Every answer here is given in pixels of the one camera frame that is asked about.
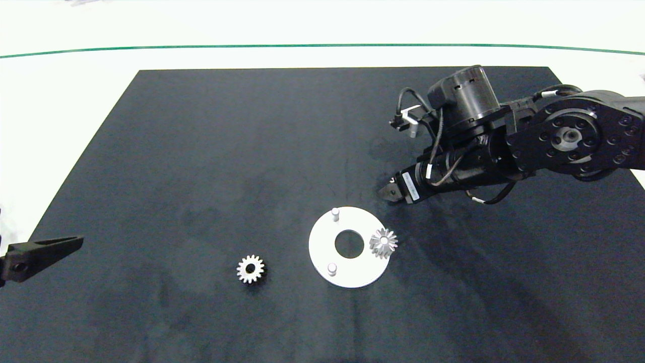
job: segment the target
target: gear teeth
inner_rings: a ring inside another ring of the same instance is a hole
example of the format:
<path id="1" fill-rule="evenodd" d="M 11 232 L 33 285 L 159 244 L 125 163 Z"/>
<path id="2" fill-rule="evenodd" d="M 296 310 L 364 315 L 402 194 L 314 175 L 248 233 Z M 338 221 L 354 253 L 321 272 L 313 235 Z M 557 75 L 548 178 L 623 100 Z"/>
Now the gear teeth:
<path id="1" fill-rule="evenodd" d="M 396 247 L 398 247 L 396 235 L 394 231 L 389 229 L 378 229 L 370 238 L 370 249 L 375 256 L 380 258 L 388 258 L 394 252 Z"/>
<path id="2" fill-rule="evenodd" d="M 237 265 L 237 276 L 239 276 L 240 281 L 245 284 L 257 282 L 264 273 L 263 261 L 260 259 L 260 256 L 255 256 L 254 254 L 250 256 L 246 255 L 246 258 L 242 258 L 242 262 L 239 262 Z M 253 269 L 253 272 L 251 273 L 246 272 L 246 268 L 249 265 L 255 266 L 255 269 Z"/>

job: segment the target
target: black bracket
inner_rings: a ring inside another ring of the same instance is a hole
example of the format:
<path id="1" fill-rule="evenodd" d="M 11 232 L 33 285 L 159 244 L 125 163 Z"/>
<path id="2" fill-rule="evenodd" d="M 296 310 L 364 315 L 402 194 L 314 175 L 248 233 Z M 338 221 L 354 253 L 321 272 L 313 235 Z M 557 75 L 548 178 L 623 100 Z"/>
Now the black bracket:
<path id="1" fill-rule="evenodd" d="M 5 281 L 23 282 L 77 251 L 83 245 L 82 236 L 71 236 L 11 244 L 0 257 L 0 287 Z"/>

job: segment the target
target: label sticker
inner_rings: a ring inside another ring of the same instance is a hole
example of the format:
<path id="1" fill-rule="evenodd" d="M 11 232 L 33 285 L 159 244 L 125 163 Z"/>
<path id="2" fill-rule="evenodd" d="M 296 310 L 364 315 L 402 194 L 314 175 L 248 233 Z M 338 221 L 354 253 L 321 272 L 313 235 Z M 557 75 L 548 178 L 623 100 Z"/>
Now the label sticker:
<path id="1" fill-rule="evenodd" d="M 430 180 L 430 177 L 432 176 L 432 165 L 433 164 L 428 164 L 426 167 L 426 179 Z"/>
<path id="2" fill-rule="evenodd" d="M 405 181 L 405 185 L 408 186 L 408 190 L 410 191 L 410 196 L 412 197 L 412 200 L 419 199 L 419 193 L 417 193 L 417 188 L 414 187 L 414 183 L 412 182 L 412 178 L 410 177 L 409 172 L 403 173 L 403 180 Z"/>

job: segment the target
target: plate center hole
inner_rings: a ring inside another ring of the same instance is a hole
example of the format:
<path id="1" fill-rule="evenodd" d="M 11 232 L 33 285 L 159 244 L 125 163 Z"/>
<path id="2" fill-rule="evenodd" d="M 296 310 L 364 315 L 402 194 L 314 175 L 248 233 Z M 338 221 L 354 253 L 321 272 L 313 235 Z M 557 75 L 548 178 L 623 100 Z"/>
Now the plate center hole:
<path id="1" fill-rule="evenodd" d="M 340 232 L 334 242 L 336 251 L 345 258 L 356 258 L 361 255 L 363 247 L 362 237 L 355 231 Z"/>

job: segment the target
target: bevel gear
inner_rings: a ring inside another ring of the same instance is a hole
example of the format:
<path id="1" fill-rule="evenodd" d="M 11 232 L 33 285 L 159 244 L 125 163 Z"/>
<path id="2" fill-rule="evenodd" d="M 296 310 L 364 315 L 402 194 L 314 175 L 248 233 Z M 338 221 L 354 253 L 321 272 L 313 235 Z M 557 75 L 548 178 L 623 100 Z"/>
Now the bevel gear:
<path id="1" fill-rule="evenodd" d="M 264 264 L 260 260 L 260 256 L 247 255 L 246 258 L 242 258 L 242 262 L 238 263 L 237 276 L 239 276 L 240 281 L 252 284 L 262 277 L 263 267 Z"/>
<path id="2" fill-rule="evenodd" d="M 381 228 L 376 230 L 376 232 L 370 238 L 370 249 L 372 253 L 381 258 L 390 257 L 394 252 L 394 249 L 398 247 L 396 235 L 394 231 L 390 231 L 387 228 Z"/>

